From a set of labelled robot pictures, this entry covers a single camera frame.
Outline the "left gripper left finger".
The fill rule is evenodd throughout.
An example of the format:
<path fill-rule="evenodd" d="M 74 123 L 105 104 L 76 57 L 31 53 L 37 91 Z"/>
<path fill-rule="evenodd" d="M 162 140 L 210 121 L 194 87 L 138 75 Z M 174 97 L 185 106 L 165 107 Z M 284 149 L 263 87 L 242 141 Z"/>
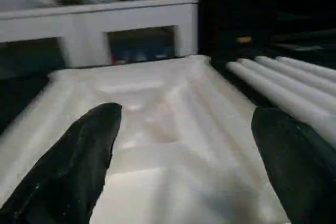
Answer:
<path fill-rule="evenodd" d="M 68 128 L 1 208 L 1 223 L 89 223 L 105 185 L 122 105 L 103 103 Z"/>

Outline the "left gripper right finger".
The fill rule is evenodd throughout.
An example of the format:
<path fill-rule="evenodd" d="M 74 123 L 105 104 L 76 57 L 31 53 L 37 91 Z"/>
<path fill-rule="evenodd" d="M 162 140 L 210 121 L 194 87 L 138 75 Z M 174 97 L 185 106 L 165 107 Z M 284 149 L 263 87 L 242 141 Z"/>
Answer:
<path fill-rule="evenodd" d="M 256 109 L 251 130 L 291 223 L 335 223 L 335 149 L 278 109 Z"/>

